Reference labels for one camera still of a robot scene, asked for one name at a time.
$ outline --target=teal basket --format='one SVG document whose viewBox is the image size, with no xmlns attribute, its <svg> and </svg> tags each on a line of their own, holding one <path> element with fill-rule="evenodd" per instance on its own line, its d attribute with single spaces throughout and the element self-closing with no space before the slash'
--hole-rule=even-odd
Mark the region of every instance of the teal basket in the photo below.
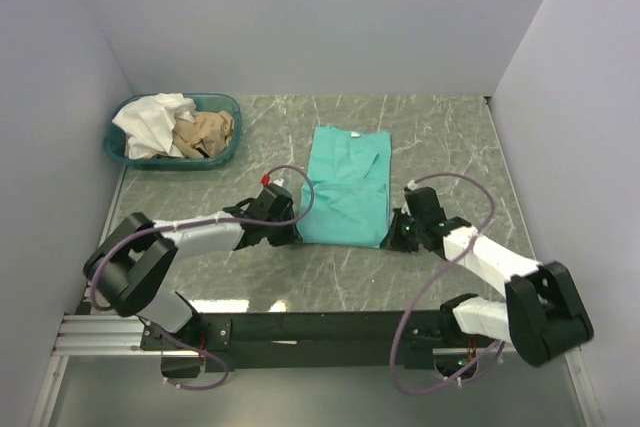
<svg viewBox="0 0 640 427">
<path fill-rule="evenodd" d="M 136 95 L 125 100 L 113 113 L 116 114 L 125 105 L 138 100 L 145 95 Z M 224 94 L 183 94 L 185 97 L 193 99 L 198 112 L 229 112 L 234 119 L 233 133 L 231 134 L 231 144 L 224 152 L 208 157 L 206 159 L 174 159 L 170 157 L 160 159 L 130 159 L 124 155 L 127 138 L 125 133 L 113 124 L 109 124 L 109 130 L 104 138 L 104 150 L 109 157 L 116 162 L 121 162 L 130 167 L 148 170 L 209 170 L 220 167 L 233 157 L 233 154 L 240 144 L 242 136 L 242 115 L 240 106 L 233 97 Z"/>
</svg>

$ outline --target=gray marble surface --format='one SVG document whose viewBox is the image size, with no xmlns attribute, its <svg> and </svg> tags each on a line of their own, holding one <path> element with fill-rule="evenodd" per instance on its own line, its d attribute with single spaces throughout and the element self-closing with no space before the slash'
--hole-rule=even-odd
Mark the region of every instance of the gray marble surface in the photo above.
<svg viewBox="0 0 640 427">
<path fill-rule="evenodd" d="M 270 167 L 306 167 L 316 125 L 392 134 L 391 197 L 402 203 L 412 178 L 439 171 L 465 173 L 495 196 L 497 213 L 486 234 L 531 255 L 491 116 L 482 97 L 437 96 L 241 96 L 243 138 L 233 160 L 209 172 L 127 169 L 111 227 L 142 211 L 153 219 L 177 220 L 216 212 L 255 196 Z M 302 182 L 286 172 L 299 198 Z M 458 179 L 433 185 L 449 216 L 479 223 L 487 202 Z M 324 245 L 212 252 L 172 266 L 165 285 L 202 311 L 341 311 L 404 309 L 441 260 L 421 252 Z M 465 292 L 500 296 L 462 267 L 443 276 L 419 304 L 437 308 Z"/>
</svg>

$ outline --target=purple cable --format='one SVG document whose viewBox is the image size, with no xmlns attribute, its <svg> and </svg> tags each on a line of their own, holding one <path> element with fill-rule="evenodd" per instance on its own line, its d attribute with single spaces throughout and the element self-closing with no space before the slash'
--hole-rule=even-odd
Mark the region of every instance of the purple cable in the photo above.
<svg viewBox="0 0 640 427">
<path fill-rule="evenodd" d="M 204 225 L 210 225 L 210 224 L 215 224 L 215 223 L 221 223 L 221 224 L 222 223 L 238 223 L 238 224 L 262 225 L 262 226 L 266 226 L 266 227 L 286 227 L 288 225 L 293 225 L 293 224 L 297 223 L 298 221 L 300 221 L 302 218 L 304 218 L 311 211 L 311 208 L 313 207 L 313 202 L 315 200 L 315 192 L 313 190 L 313 183 L 311 182 L 311 179 L 309 179 L 309 177 L 307 176 L 305 171 L 302 170 L 300 167 L 296 167 L 295 165 L 278 165 L 278 166 L 272 168 L 271 170 L 269 170 L 266 175 L 270 176 L 272 173 L 276 172 L 277 170 L 281 170 L 281 169 L 295 170 L 296 172 L 298 172 L 302 176 L 304 181 L 309 186 L 309 192 L 310 192 L 309 205 L 304 210 L 304 212 L 302 212 L 301 214 L 298 215 L 298 217 L 295 217 L 295 218 L 293 218 L 291 220 L 285 220 L 285 221 L 282 221 L 282 222 L 268 222 L 268 221 L 264 221 L 264 220 L 241 219 L 241 218 L 236 218 L 236 217 L 223 217 L 221 219 L 208 218 L 208 219 L 200 219 L 200 220 L 191 220 L 191 221 L 188 221 L 188 222 L 178 223 L 176 225 L 165 225 L 165 226 L 162 226 L 162 227 L 150 227 L 150 228 L 143 229 L 143 230 L 140 230 L 138 232 L 135 232 L 135 233 L 125 237 L 120 242 L 118 242 L 109 252 L 107 252 L 107 254 L 101 259 L 100 263 L 98 264 L 98 267 L 96 268 L 95 272 L 93 273 L 93 276 L 91 277 L 91 286 L 89 287 L 89 298 L 91 299 L 91 303 L 93 304 L 93 307 L 95 307 L 96 310 L 100 310 L 100 311 L 106 311 L 106 310 L 110 310 L 111 309 L 111 306 L 104 306 L 104 305 L 98 304 L 98 301 L 97 301 L 97 286 L 98 286 L 98 283 L 100 282 L 100 276 L 104 272 L 104 269 L 106 268 L 106 266 L 109 263 L 109 261 L 113 258 L 113 256 L 116 253 L 118 253 L 122 248 L 124 248 L 125 246 L 127 246 L 128 244 L 133 242 L 134 240 L 139 239 L 140 237 L 144 237 L 145 235 L 155 234 L 155 233 L 158 233 L 158 232 L 170 232 L 170 231 L 174 231 L 174 230 L 176 230 L 176 231 L 177 230 L 184 230 L 184 229 L 189 229 L 189 228 L 194 228 L 194 227 L 202 227 Z M 229 367 L 227 366 L 227 364 L 226 364 L 226 362 L 224 360 L 222 360 L 220 357 L 212 354 L 211 352 L 208 352 L 206 350 L 198 349 L 197 347 L 193 347 L 191 345 L 188 345 L 188 344 L 185 344 L 184 342 L 179 341 L 174 336 L 172 336 L 169 332 L 167 332 L 164 329 L 162 329 L 162 327 L 160 327 L 160 329 L 161 329 L 162 335 L 167 340 L 169 340 L 174 345 L 176 345 L 177 347 L 181 347 L 181 348 L 187 349 L 187 350 L 192 350 L 194 352 L 199 353 L 200 355 L 204 355 L 204 356 L 214 360 L 218 364 L 220 364 L 220 366 L 222 366 L 222 368 L 224 370 L 224 375 L 222 376 L 222 379 L 220 379 L 219 381 L 214 382 L 213 384 L 210 384 L 210 385 L 202 385 L 202 386 L 190 386 L 189 385 L 189 386 L 187 386 L 187 385 L 178 384 L 177 382 L 175 382 L 173 380 L 169 380 L 169 382 L 171 384 L 180 385 L 180 388 L 183 388 L 185 390 L 209 390 L 209 389 L 213 389 L 215 387 L 218 387 L 218 386 L 222 385 L 227 380 L 227 378 L 229 377 Z"/>
<path fill-rule="evenodd" d="M 489 201 L 489 213 L 487 214 L 486 218 L 482 221 L 482 223 L 478 226 L 478 234 L 480 235 L 480 233 L 489 225 L 489 222 L 491 222 L 491 219 L 493 218 L 495 212 L 496 212 L 496 202 L 493 199 L 493 196 L 491 195 L 491 193 L 489 193 L 489 191 L 482 185 L 480 184 L 478 181 L 472 179 L 471 177 L 468 177 L 464 174 L 456 174 L 453 172 L 439 172 L 437 174 L 431 174 L 431 175 L 425 175 L 424 177 L 420 177 L 419 179 L 415 180 L 416 184 L 419 184 L 420 182 L 424 182 L 425 180 L 429 180 L 429 179 L 433 179 L 436 177 L 457 177 L 459 179 L 465 180 L 473 185 L 475 185 L 478 189 L 480 189 L 480 191 L 482 191 L 482 193 L 487 197 L 487 200 Z M 493 342 L 489 347 L 481 350 L 478 355 L 468 364 L 466 364 L 464 367 L 462 367 L 461 369 L 459 369 L 455 374 L 453 374 L 451 377 L 449 377 L 448 379 L 444 380 L 443 382 L 434 385 L 432 387 L 429 387 L 427 389 L 422 389 L 422 390 L 414 390 L 411 389 L 409 387 L 404 386 L 403 384 L 400 383 L 400 376 L 398 373 L 398 368 L 396 366 L 396 358 L 398 356 L 398 349 L 400 348 L 400 341 L 402 339 L 402 334 L 404 333 L 405 328 L 407 327 L 407 323 L 409 322 L 409 318 L 411 317 L 411 313 L 413 312 L 413 310 L 415 309 L 416 304 L 420 301 L 420 299 L 422 298 L 422 296 L 425 294 L 425 292 L 427 290 L 429 290 L 429 288 L 435 284 L 438 279 L 440 279 L 440 277 L 442 277 L 449 269 L 451 269 L 451 267 L 453 267 L 454 265 L 456 265 L 458 262 L 460 262 L 467 254 L 469 254 L 469 252 L 471 252 L 473 250 L 473 246 L 476 243 L 476 240 L 478 239 L 478 236 L 474 236 L 471 238 L 471 240 L 469 241 L 469 245 L 467 245 L 467 247 L 460 252 L 460 254 L 458 254 L 457 256 L 455 256 L 453 259 L 447 260 L 444 265 L 442 266 L 442 268 L 436 272 L 434 274 L 433 277 L 431 277 L 426 284 L 424 284 L 422 286 L 422 288 L 418 291 L 418 293 L 415 295 L 415 297 L 411 300 L 411 303 L 409 304 L 409 307 L 407 307 L 407 310 L 404 311 L 404 313 L 402 314 L 402 317 L 400 318 L 400 322 L 398 323 L 398 328 L 396 329 L 396 333 L 393 336 L 393 343 L 391 344 L 391 354 L 389 356 L 389 370 L 391 371 L 391 379 L 393 380 L 393 383 L 395 384 L 395 386 L 397 387 L 397 389 L 407 395 L 427 395 L 427 394 L 431 394 L 433 392 L 436 392 L 440 389 L 443 389 L 444 387 L 446 387 L 449 384 L 452 384 L 456 381 L 456 379 L 458 377 L 460 377 L 463 373 L 465 373 L 468 369 L 470 369 L 473 365 L 475 365 L 475 363 L 484 355 L 486 355 L 487 353 L 489 353 L 496 345 L 498 345 L 498 341 Z M 491 362 L 489 364 L 489 366 L 487 367 L 490 368 L 494 365 L 495 362 Z M 484 375 L 484 373 L 487 371 L 487 369 L 483 370 L 481 372 L 482 375 Z"/>
</svg>

